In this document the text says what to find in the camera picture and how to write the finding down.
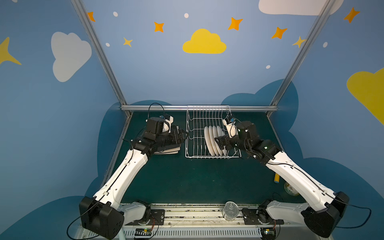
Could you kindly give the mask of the black square plate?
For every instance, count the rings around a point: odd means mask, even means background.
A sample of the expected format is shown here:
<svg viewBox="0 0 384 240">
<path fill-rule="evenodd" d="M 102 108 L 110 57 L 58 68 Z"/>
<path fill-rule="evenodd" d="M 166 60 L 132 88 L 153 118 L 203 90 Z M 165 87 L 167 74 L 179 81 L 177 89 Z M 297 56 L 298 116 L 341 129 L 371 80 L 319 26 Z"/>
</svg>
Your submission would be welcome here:
<svg viewBox="0 0 384 240">
<path fill-rule="evenodd" d="M 180 150 L 180 147 L 181 147 L 181 144 L 175 144 L 175 145 L 168 145 L 168 146 L 164 146 L 164 147 L 159 147 L 157 149 L 157 152 L 175 152 L 175 151 L 179 151 Z"/>
</svg>

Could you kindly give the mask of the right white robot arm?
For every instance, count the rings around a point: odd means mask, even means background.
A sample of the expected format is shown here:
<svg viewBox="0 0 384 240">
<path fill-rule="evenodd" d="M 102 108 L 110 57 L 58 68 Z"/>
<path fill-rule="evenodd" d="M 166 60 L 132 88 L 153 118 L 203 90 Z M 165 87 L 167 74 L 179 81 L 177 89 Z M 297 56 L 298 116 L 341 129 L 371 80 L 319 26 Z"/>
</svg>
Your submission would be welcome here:
<svg viewBox="0 0 384 240">
<path fill-rule="evenodd" d="M 236 123 L 234 118 L 228 118 L 223 120 L 223 125 L 227 134 L 215 138 L 221 149 L 238 148 L 246 152 L 282 177 L 306 201 L 294 204 L 266 200 L 257 209 L 258 222 L 269 225 L 287 220 L 306 225 L 316 235 L 328 238 L 343 217 L 350 198 L 322 185 L 271 140 L 260 139 L 252 122 Z"/>
</svg>

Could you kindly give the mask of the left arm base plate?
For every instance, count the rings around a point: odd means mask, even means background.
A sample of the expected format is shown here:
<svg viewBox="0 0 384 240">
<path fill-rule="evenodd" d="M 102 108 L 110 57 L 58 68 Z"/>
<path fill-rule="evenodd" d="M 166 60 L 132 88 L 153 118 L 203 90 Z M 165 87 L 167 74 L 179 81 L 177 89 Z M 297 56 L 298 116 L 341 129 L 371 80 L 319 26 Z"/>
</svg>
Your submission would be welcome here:
<svg viewBox="0 0 384 240">
<path fill-rule="evenodd" d="M 164 225 L 165 220 L 165 210 L 164 209 L 155 209 L 151 210 L 151 216 L 147 222 L 142 220 L 133 221 L 131 223 L 125 224 L 125 226 L 152 226 L 155 225 Z"/>
</svg>

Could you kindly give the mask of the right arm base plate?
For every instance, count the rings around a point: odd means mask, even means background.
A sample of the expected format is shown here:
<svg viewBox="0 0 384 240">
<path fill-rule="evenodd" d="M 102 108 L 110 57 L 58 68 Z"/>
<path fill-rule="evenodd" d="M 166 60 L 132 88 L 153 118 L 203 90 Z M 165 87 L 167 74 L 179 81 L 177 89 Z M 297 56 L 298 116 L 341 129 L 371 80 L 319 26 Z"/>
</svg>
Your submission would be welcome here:
<svg viewBox="0 0 384 240">
<path fill-rule="evenodd" d="M 245 225 L 283 225 L 284 220 L 273 220 L 265 210 L 243 208 Z"/>
</svg>

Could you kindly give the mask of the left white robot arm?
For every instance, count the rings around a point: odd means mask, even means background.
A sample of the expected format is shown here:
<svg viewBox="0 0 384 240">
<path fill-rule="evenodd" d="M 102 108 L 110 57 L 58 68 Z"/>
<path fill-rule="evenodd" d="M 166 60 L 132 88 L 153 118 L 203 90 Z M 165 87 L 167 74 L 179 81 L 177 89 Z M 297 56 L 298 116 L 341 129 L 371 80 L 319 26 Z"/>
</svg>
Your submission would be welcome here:
<svg viewBox="0 0 384 240">
<path fill-rule="evenodd" d="M 79 204 L 82 227 L 108 240 L 115 238 L 124 225 L 151 220 L 150 204 L 135 201 L 119 209 L 129 185 L 152 155 L 177 154 L 187 133 L 173 125 L 168 114 L 147 119 L 144 132 L 131 141 L 126 157 L 111 178 L 92 198 L 84 197 Z"/>
</svg>

